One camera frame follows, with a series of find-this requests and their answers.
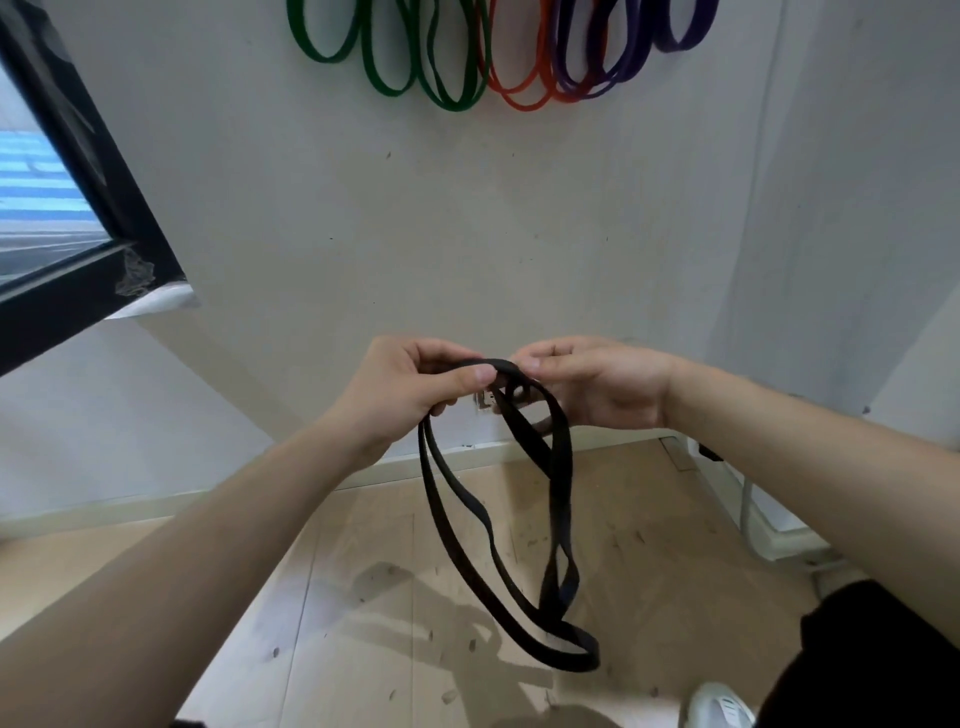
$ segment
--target window glass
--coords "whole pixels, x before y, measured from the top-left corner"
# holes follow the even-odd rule
[[[106,243],[104,226],[0,65],[0,290]]]

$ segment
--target fingernail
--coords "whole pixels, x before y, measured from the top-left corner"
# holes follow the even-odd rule
[[[535,372],[540,368],[540,360],[534,356],[522,356],[516,365],[524,372]]]
[[[477,377],[477,384],[490,384],[496,379],[496,369],[491,364],[478,364],[473,367],[473,373]]]

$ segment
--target right hand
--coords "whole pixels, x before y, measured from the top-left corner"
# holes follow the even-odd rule
[[[546,385],[571,425],[612,429],[666,427],[670,382],[681,359],[599,336],[539,341],[511,359]],[[537,425],[550,429],[548,420]]]

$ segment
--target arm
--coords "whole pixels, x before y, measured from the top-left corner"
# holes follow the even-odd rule
[[[0,643],[0,725],[168,725],[307,519],[489,365],[435,339],[375,339],[316,423],[250,463]]]
[[[516,357],[574,424],[668,426],[704,443],[960,646],[960,454],[604,339]]]

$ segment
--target wrist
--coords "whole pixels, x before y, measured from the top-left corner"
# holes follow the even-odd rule
[[[344,477],[375,463],[390,445],[375,437],[370,427],[341,412],[337,405],[328,409],[309,430],[312,437],[325,443],[338,461],[343,461]]]
[[[708,369],[689,359],[676,357],[667,381],[666,396],[663,398],[663,421],[670,429],[688,435],[688,430],[696,411],[694,393],[698,381]]]

